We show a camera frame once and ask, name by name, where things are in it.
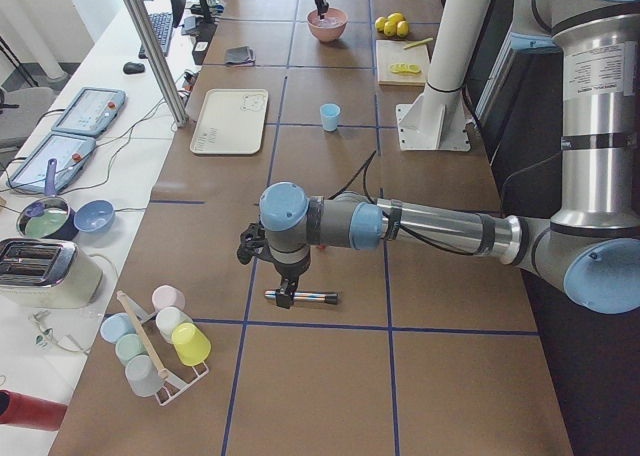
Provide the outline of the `steel muddler black tip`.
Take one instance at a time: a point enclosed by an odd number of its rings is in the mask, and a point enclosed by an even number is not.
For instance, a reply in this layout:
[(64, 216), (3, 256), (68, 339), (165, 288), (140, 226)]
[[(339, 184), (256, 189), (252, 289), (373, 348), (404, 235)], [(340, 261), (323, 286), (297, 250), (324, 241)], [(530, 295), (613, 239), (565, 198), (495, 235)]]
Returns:
[[(268, 300), (274, 301), (276, 304), (275, 292), (275, 290), (267, 290), (264, 292), (264, 297)], [(293, 294), (293, 305), (295, 303), (321, 303), (328, 305), (337, 305), (339, 303), (339, 295), (337, 293), (329, 292), (296, 292), (295, 294)]]

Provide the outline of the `white cup on rack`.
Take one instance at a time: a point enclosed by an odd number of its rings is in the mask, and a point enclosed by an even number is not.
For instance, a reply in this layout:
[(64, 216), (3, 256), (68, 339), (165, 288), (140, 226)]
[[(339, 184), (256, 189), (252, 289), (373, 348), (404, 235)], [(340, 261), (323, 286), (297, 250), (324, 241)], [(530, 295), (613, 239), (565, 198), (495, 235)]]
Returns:
[(176, 327), (183, 323), (192, 322), (193, 320), (190, 316), (174, 306), (161, 309), (155, 318), (156, 327), (168, 344), (172, 344), (172, 333)]

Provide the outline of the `light blue plastic cup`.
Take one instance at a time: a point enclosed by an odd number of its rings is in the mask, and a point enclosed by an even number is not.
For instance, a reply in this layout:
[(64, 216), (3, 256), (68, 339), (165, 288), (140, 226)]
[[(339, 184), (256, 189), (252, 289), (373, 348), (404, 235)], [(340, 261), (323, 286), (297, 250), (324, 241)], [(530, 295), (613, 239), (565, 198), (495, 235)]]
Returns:
[(341, 108), (335, 103), (325, 103), (320, 107), (321, 125), (324, 131), (336, 131), (341, 116)]

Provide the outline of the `green cup on rack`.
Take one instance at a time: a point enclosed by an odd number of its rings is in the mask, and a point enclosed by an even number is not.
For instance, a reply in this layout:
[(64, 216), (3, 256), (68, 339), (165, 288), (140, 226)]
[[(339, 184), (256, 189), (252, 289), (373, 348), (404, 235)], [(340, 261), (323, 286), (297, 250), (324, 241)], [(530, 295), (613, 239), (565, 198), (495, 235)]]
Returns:
[(115, 354), (120, 363), (126, 366), (133, 358), (146, 355), (146, 349), (137, 334), (125, 334), (115, 344)]

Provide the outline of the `pink bowl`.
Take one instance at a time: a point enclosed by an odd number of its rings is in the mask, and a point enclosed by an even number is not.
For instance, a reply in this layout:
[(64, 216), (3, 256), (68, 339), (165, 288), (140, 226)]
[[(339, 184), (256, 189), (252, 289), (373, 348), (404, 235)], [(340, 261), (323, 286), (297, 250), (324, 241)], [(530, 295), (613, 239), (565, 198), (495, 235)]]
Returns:
[(337, 8), (329, 8), (322, 17), (316, 10), (307, 15), (307, 25), (311, 34), (320, 42), (333, 42), (344, 32), (348, 15)]

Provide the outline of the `whole yellow lemon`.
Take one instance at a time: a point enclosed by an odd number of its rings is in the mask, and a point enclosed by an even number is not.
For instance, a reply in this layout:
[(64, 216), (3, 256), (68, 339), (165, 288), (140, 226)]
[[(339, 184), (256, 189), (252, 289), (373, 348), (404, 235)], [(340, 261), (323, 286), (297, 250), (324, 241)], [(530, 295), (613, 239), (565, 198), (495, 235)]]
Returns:
[(396, 25), (396, 36), (398, 38), (404, 39), (408, 36), (410, 32), (410, 25), (407, 21), (400, 21)]
[(393, 21), (386, 21), (383, 27), (383, 34), (386, 37), (395, 37), (397, 34), (397, 24)]
[(387, 21), (392, 22), (393, 24), (397, 24), (404, 20), (405, 20), (405, 16), (400, 12), (395, 12), (387, 16)]
[(387, 23), (387, 18), (386, 17), (378, 17), (375, 22), (374, 22), (374, 26), (377, 32), (383, 32), (385, 25)]

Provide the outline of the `bamboo cutting board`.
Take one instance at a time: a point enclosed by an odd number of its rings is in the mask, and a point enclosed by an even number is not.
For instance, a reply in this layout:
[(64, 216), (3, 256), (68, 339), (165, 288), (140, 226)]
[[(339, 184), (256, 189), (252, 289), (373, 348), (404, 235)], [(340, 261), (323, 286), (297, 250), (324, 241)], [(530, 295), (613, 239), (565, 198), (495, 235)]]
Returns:
[(378, 40), (376, 74), (380, 85), (424, 86), (430, 66), (426, 45), (408, 46), (407, 42)]

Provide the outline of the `yellow plastic knife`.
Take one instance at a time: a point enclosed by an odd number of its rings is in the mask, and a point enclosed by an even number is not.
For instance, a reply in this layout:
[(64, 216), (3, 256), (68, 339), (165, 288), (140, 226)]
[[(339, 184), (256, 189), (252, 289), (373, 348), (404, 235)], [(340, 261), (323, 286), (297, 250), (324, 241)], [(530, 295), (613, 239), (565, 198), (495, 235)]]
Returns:
[(424, 45), (427, 45), (428, 43), (432, 42), (433, 40), (434, 40), (433, 37), (428, 37), (428, 38), (425, 38), (425, 39), (422, 39), (422, 40), (418, 40), (418, 41), (411, 41), (411, 42), (409, 42), (409, 43), (407, 43), (407, 44), (405, 44), (403, 46), (403, 50), (409, 50), (409, 49), (413, 49), (413, 48), (416, 48), (416, 47), (424, 46)]

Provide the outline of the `cream bear print tray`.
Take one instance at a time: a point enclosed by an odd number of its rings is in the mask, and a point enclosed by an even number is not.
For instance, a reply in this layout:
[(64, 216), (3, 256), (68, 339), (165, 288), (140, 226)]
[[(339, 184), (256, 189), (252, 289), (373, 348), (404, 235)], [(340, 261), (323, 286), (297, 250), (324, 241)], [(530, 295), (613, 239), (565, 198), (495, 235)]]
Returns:
[(195, 155), (253, 155), (262, 146), (269, 93), (265, 89), (211, 89), (190, 143)]

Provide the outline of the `black keyboard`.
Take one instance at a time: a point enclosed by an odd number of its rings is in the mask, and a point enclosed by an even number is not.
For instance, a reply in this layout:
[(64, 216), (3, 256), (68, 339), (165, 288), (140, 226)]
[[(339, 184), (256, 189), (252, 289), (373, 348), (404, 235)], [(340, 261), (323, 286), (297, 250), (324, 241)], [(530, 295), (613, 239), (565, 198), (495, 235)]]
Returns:
[(167, 56), (174, 31), (173, 15), (169, 12), (149, 13), (148, 18), (162, 50), (162, 54)]

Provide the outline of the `black computer mouse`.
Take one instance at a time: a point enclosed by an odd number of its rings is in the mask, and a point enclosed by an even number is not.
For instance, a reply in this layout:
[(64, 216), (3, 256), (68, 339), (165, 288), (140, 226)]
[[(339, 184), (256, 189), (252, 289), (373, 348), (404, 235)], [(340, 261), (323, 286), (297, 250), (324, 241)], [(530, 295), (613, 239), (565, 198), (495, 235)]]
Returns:
[(122, 71), (126, 75), (134, 75), (145, 72), (145, 65), (136, 62), (127, 62), (123, 65)]

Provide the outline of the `blue bowl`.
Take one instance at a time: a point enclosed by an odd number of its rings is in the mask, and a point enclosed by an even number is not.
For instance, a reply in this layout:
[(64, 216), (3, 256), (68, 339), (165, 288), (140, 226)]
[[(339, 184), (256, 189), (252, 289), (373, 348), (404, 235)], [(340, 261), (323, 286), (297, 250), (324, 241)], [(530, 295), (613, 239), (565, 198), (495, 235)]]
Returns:
[(115, 220), (115, 209), (107, 200), (94, 200), (78, 209), (74, 226), (80, 232), (99, 233), (107, 231)]

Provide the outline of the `blue saucepan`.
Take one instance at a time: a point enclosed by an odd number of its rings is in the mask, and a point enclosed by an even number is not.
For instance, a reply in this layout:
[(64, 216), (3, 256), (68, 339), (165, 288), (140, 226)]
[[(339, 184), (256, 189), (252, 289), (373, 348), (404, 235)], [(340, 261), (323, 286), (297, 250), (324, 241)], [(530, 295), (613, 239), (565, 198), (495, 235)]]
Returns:
[(22, 236), (71, 241), (77, 235), (75, 211), (56, 193), (56, 169), (57, 160), (51, 158), (46, 168), (44, 196), (27, 205), (19, 214), (16, 229)]

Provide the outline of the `red bottle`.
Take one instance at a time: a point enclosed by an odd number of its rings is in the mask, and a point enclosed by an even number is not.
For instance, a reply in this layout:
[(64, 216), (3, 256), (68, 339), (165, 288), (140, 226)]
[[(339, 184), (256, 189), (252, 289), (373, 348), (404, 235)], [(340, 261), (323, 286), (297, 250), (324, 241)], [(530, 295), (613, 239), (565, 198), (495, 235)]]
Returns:
[(28, 429), (57, 431), (67, 406), (8, 390), (1, 391), (1, 424)]

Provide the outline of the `aluminium frame post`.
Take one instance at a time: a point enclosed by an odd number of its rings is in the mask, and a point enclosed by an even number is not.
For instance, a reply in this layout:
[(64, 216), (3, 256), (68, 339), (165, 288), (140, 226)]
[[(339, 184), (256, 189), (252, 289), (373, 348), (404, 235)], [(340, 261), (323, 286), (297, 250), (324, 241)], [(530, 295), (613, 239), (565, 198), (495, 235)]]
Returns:
[(123, 2), (141, 39), (156, 83), (174, 122), (178, 128), (184, 127), (188, 122), (188, 116), (152, 27), (144, 0), (123, 0)]

